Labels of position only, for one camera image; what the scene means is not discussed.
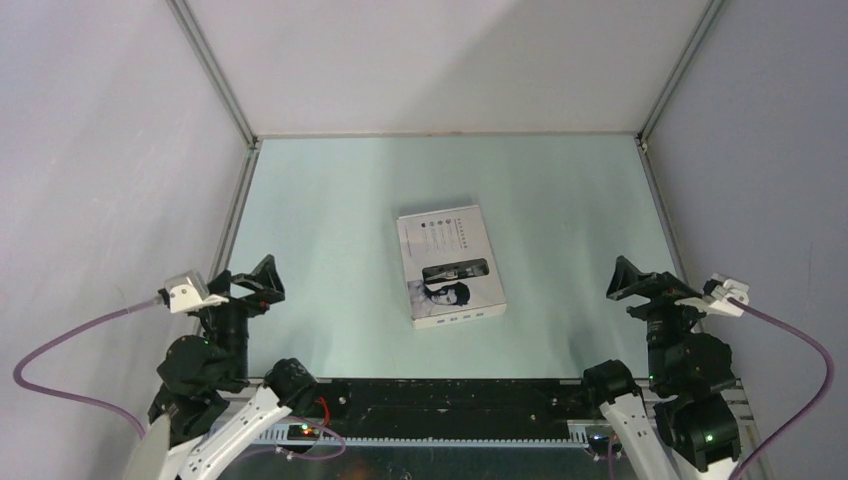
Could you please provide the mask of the white box with black tray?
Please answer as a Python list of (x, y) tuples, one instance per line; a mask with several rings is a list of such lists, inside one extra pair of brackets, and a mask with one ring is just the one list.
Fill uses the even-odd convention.
[(503, 284), (479, 206), (401, 216), (396, 227), (416, 329), (506, 312)]

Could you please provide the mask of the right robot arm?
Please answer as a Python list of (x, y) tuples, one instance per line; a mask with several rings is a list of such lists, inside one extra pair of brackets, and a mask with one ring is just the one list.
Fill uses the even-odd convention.
[(740, 317), (748, 284), (720, 274), (696, 291), (670, 272), (643, 272), (619, 256), (606, 296), (644, 303), (628, 314), (646, 325), (648, 389), (659, 403), (645, 405), (643, 390), (620, 360), (584, 371), (581, 402), (604, 418), (640, 479), (728, 479), (739, 464), (736, 417), (722, 393), (733, 387), (731, 347), (697, 332), (708, 315)]

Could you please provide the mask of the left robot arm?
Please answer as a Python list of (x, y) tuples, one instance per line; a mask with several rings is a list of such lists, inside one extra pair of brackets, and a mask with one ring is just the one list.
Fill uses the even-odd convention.
[(285, 299), (273, 255), (249, 273), (225, 270), (205, 281), (195, 270), (167, 280), (157, 301), (199, 320), (198, 334), (167, 349), (161, 387), (148, 411), (150, 429), (133, 451), (126, 479), (216, 479), (264, 431), (316, 403), (316, 378), (295, 358), (277, 361), (252, 396), (220, 428), (225, 394), (250, 388), (248, 322)]

